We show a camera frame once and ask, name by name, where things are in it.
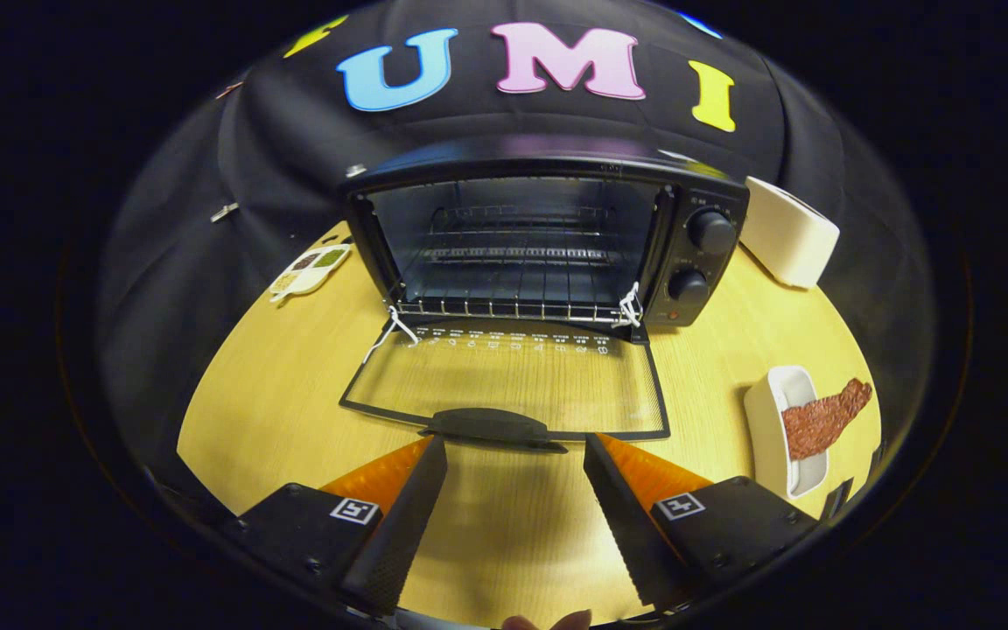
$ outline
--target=white rectangular dish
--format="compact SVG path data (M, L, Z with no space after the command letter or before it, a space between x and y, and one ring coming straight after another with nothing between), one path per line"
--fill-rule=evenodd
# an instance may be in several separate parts
M809 289L820 281L839 228L783 188L746 176L749 207L741 242L779 282Z
M753 438L753 478L785 500L803 497L827 479L827 451L799 461L789 458L781 417L785 409L803 406L816 398L811 375L800 366L771 368L765 378L745 392L745 415Z

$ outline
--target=white container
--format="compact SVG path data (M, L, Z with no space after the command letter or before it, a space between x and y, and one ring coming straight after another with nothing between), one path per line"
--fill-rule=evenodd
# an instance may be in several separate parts
M800 366L779 366L745 392L745 415L753 438L753 478L785 500L798 499L827 479L827 451L804 460L788 458L783 411L815 400L815 384Z
M832 259L839 228L783 188L746 176L749 205L741 242L779 282L809 289Z
M320 287L334 268L341 267L351 250L352 246L328 246L297 256L268 288L271 301L279 301L287 295L306 294Z

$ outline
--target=blue letter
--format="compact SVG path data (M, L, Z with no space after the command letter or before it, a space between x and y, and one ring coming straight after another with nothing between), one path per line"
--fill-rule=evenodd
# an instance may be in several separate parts
M383 58L391 46L364 50L341 61L337 72L344 73L348 104L361 111L382 112L431 97L449 81L449 39L455 35L457 28L439 28L411 36L407 45L419 49L422 71L412 83L399 88L389 87L383 80Z

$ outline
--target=letter m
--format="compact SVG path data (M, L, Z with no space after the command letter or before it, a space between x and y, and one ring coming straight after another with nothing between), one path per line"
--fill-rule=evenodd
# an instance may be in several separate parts
M586 70L593 67L593 79L586 90L614 99L639 101L644 90L633 72L635 36L605 28L592 28L575 47L568 47L540 23L502 23L492 28L503 36L507 49L507 77L496 87L509 95L541 92L547 81L535 76L535 61L563 90L573 90Z

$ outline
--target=black fabric backdrop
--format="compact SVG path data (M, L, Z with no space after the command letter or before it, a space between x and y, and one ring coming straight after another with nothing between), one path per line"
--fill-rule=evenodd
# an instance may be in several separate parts
M641 101L548 85L503 95L493 24L543 23L565 43L589 28L640 40ZM389 112L348 104L341 59L379 44L388 84L419 73L402 41L454 27L453 76L430 99ZM176 459L184 409L217 348L281 268L340 220L332 197L347 167L377 164L440 139L487 132L631 136L737 179L755 175L810 203L841 228L821 287L856 336L881 400L885 435L911 421L931 366L931 288L912 209L875 151L820 97L732 36L713 38L650 3L452 3L397 0L352 12L319 43L292 41L253 64L185 119L145 166L101 267L97 348L117 422L133 454L181 494L204 493ZM733 77L733 133L698 123L686 60ZM229 203L239 211L209 217Z

